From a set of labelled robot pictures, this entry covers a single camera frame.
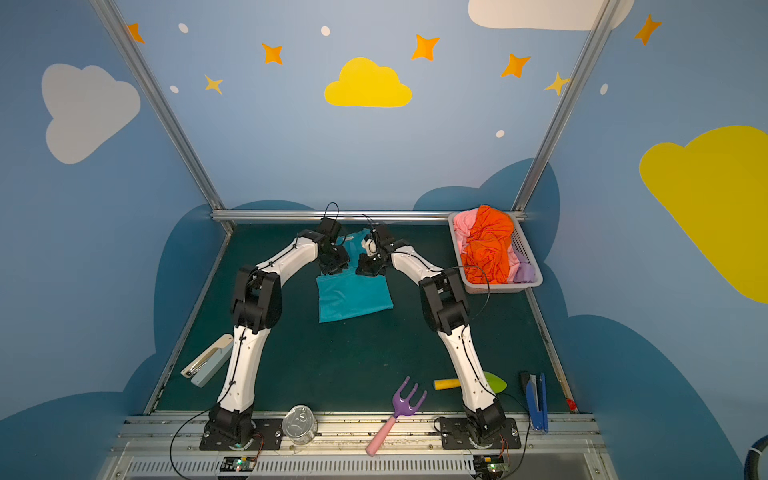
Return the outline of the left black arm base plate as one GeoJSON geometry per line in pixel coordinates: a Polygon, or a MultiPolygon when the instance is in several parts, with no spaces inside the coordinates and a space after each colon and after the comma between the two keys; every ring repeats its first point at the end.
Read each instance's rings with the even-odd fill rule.
{"type": "Polygon", "coordinates": [[[245,430],[245,438],[236,440],[225,433],[206,426],[199,444],[201,451],[258,451],[279,450],[283,431],[281,424],[275,419],[252,418],[250,426],[245,430]]]}

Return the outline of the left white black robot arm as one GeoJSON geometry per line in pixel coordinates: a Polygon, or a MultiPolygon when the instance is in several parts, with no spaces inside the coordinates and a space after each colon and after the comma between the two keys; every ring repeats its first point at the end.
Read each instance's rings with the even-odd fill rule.
{"type": "Polygon", "coordinates": [[[349,266],[349,255],[338,243],[340,231],[337,220],[324,217],[317,227],[298,233],[271,258],[239,269],[230,310],[233,350],[222,392],[208,411],[201,450],[251,448],[256,438],[252,421],[255,382],[266,340],[282,315],[282,287],[312,263],[323,273],[342,273],[349,266]]]}

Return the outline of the white plastic laundry basket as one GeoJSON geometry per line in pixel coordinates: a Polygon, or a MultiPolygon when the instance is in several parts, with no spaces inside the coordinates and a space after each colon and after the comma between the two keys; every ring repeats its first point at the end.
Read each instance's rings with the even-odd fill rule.
{"type": "Polygon", "coordinates": [[[514,214],[483,205],[455,212],[448,225],[467,292],[517,293],[542,283],[541,270],[514,214]],[[513,282],[520,262],[535,267],[534,283],[513,282]]]}

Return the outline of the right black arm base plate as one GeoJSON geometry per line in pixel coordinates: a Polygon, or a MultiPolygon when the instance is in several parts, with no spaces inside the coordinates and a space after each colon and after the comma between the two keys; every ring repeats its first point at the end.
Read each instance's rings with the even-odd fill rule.
{"type": "Polygon", "coordinates": [[[522,448],[522,439],[514,419],[508,418],[501,430],[484,440],[472,439],[466,418],[437,417],[433,427],[444,450],[501,450],[522,448]]]}

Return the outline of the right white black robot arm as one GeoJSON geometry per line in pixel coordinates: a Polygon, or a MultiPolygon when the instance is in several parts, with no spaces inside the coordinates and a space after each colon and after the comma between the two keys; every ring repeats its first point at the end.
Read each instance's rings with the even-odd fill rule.
{"type": "Polygon", "coordinates": [[[469,436],[478,446],[491,444],[506,425],[506,416],[474,348],[459,269],[432,264],[384,224],[373,226],[361,245],[358,275],[375,277],[392,267],[420,288],[425,322],[443,342],[460,382],[469,436]]]}

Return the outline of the teal printed t shirt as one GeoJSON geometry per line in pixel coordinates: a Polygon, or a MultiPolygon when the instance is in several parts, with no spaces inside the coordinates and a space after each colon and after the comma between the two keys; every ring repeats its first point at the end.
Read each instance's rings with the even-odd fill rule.
{"type": "Polygon", "coordinates": [[[369,229],[363,229],[345,237],[343,246],[350,257],[347,269],[340,274],[316,278],[320,323],[352,319],[394,307],[384,276],[356,274],[359,256],[366,253],[363,240],[369,233],[369,229]]]}

